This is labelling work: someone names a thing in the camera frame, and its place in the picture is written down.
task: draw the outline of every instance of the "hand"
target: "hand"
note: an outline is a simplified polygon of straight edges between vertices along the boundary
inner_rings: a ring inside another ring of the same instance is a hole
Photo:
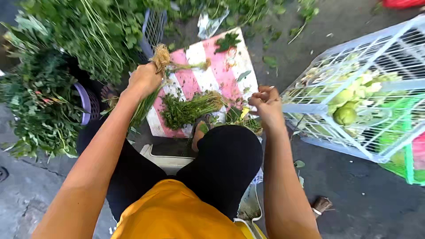
[[[156,74],[154,63],[139,65],[131,74],[123,94],[131,95],[132,98],[140,101],[154,92],[161,84],[161,80],[162,74]]]
[[[257,112],[253,113],[261,117],[266,133],[281,132],[285,129],[285,119],[278,90],[274,86],[261,85],[258,91],[249,99],[249,104],[257,107]]]

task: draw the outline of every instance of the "wooden stick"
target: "wooden stick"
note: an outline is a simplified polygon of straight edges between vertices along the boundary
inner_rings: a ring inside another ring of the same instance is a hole
[[[329,201],[328,198],[320,196],[313,204],[312,210],[316,218],[318,218],[320,215],[322,215],[323,212],[325,212],[330,207],[332,207],[332,202]]]

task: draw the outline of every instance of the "pink and white mat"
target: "pink and white mat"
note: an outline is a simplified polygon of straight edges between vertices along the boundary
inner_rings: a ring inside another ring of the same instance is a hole
[[[215,41],[219,38],[224,38],[228,32],[238,33],[238,39],[241,42],[237,44],[236,49],[214,54],[218,48],[215,45]],[[189,46],[186,52],[180,49],[171,53],[172,61],[176,63],[196,64],[205,62],[207,58],[210,58],[211,66],[206,71],[182,70],[170,75],[171,83],[160,90],[153,107],[147,114],[147,121],[153,136],[169,138],[188,138],[191,136],[192,125],[186,125],[184,128],[175,131],[165,126],[164,119],[160,113],[164,109],[161,97],[165,94],[170,93],[177,96],[177,91],[180,88],[183,93],[180,99],[190,100],[196,92],[209,90],[217,91],[225,98],[231,100],[236,100],[240,97],[248,100],[254,92],[258,91],[257,78],[255,77],[254,68],[241,29],[238,27],[228,32],[195,43]],[[246,71],[251,71],[251,73],[237,82],[236,79]],[[213,113],[213,115],[218,116],[218,120],[224,122],[226,108],[223,106],[219,112]]]

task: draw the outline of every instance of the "red object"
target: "red object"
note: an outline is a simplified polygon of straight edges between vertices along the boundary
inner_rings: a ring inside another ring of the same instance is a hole
[[[415,169],[425,169],[425,132],[413,140],[413,161]]]
[[[386,8],[405,9],[417,5],[425,5],[425,0],[383,0]]]

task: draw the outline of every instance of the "black pants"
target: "black pants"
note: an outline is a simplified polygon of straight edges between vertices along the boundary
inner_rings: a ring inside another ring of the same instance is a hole
[[[90,122],[79,133],[81,154],[105,118]],[[213,128],[198,141],[199,154],[173,179],[184,183],[203,202],[217,208],[231,220],[236,217],[241,197],[262,164],[263,150],[257,137],[237,125]],[[125,140],[106,199],[115,220],[157,182],[171,178],[143,157]]]

